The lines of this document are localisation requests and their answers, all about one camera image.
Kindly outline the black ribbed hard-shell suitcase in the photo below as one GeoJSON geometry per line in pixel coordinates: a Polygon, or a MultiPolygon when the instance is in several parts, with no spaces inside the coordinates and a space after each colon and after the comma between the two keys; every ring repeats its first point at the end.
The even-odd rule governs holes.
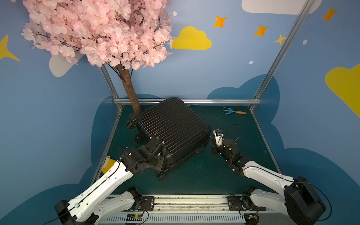
{"type": "Polygon", "coordinates": [[[130,115],[130,129],[137,128],[135,140],[152,137],[165,142],[166,164],[156,171],[160,180],[204,150],[211,138],[211,127],[178,97],[161,101],[140,114],[130,115]]]}

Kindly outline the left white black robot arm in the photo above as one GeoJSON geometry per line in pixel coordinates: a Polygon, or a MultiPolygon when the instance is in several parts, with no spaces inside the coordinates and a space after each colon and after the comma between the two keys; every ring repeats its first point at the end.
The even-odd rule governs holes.
{"type": "Polygon", "coordinates": [[[126,149],[113,166],[84,192],[55,205],[58,219],[63,225],[97,225],[118,211],[137,210],[143,196],[134,187],[120,197],[109,201],[106,198],[135,174],[149,168],[162,170],[166,164],[166,151],[165,142],[156,137],[137,149],[126,149]]]}

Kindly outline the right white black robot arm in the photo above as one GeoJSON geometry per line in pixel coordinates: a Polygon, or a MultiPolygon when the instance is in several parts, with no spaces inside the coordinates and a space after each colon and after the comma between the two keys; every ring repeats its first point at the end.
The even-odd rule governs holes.
{"type": "Polygon", "coordinates": [[[212,153],[219,154],[229,169],[272,190],[250,187],[240,197],[242,210],[255,211],[263,207],[283,213],[297,225],[313,225],[321,220],[326,206],[318,194],[320,190],[306,178],[282,175],[240,155],[232,139],[217,136],[212,143],[212,153]]]}

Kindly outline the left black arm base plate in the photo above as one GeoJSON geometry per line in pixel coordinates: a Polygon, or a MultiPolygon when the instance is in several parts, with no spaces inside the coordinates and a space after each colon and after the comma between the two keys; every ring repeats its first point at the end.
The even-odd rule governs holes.
{"type": "Polygon", "coordinates": [[[154,211],[155,197],[154,196],[143,196],[137,198],[131,207],[132,211],[154,211]]]}

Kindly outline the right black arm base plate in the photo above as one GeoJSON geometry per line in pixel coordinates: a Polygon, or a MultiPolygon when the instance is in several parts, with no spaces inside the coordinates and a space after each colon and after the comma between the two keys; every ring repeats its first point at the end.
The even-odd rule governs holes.
{"type": "Polygon", "coordinates": [[[266,207],[258,207],[252,202],[247,195],[230,195],[227,197],[228,207],[230,211],[266,211],[266,207]]]}

